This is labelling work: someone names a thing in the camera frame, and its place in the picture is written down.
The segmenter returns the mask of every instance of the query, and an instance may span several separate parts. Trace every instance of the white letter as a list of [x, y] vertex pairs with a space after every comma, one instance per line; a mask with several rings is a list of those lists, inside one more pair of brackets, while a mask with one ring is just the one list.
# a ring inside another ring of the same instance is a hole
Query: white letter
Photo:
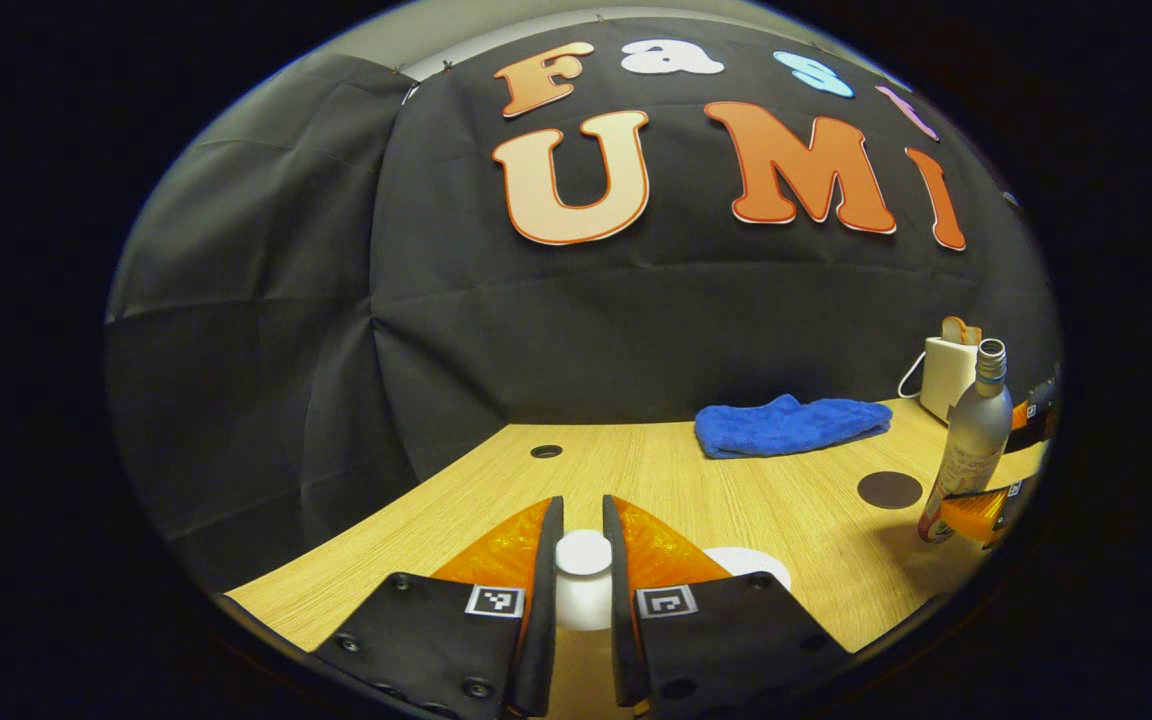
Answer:
[[699, 45], [682, 40], [639, 40], [621, 47], [621, 53], [628, 53], [621, 60], [621, 67], [630, 73], [655, 74], [695, 73], [698, 76], [712, 76], [722, 73], [723, 65], [710, 60]]

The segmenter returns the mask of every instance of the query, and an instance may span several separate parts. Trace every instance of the bottle label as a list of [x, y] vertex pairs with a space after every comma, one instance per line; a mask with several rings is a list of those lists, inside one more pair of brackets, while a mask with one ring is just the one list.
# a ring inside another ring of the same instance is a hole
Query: bottle label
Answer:
[[1001, 458], [1002, 447], [991, 455], [975, 455], [952, 444], [945, 448], [941, 471], [935, 475], [927, 506], [923, 507], [923, 516], [918, 520], [918, 535], [924, 541], [946, 541], [954, 535], [954, 528], [941, 520], [941, 501], [948, 495], [975, 492], [987, 486]]

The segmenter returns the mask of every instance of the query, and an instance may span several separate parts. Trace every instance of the white round object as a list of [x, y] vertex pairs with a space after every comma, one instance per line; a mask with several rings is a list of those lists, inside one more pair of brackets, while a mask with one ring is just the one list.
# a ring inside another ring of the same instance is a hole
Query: white round object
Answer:
[[598, 530], [570, 530], [558, 541], [554, 611], [570, 630], [612, 627], [612, 543]]
[[771, 573], [772, 577], [780, 579], [786, 591], [790, 589], [790, 569], [768, 553], [749, 547], [712, 547], [705, 551], [705, 555], [721, 564], [723, 570], [732, 575]]
[[558, 569], [570, 575], [597, 575], [612, 567], [612, 543], [598, 530], [568, 530], [558, 541]]

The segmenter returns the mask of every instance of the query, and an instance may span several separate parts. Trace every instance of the metal water bottle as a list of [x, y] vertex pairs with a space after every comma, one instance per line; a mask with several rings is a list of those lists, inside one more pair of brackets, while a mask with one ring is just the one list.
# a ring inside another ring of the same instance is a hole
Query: metal water bottle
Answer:
[[918, 537], [924, 541], [946, 541], [954, 535], [954, 528], [941, 520], [941, 500], [982, 491], [1002, 457], [1011, 433], [1011, 393], [1007, 392], [1006, 376], [1007, 348], [1002, 341], [982, 341], [975, 382], [950, 407], [950, 432], [945, 439], [941, 469], [918, 520]]

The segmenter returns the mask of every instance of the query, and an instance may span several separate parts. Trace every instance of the blue towel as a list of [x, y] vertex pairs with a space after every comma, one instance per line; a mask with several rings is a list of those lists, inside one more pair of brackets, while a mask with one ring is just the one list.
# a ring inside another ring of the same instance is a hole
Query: blue towel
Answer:
[[890, 407], [856, 400], [803, 406], [782, 395], [763, 407], [710, 406], [696, 414], [696, 438], [711, 457], [790, 455], [890, 429]]

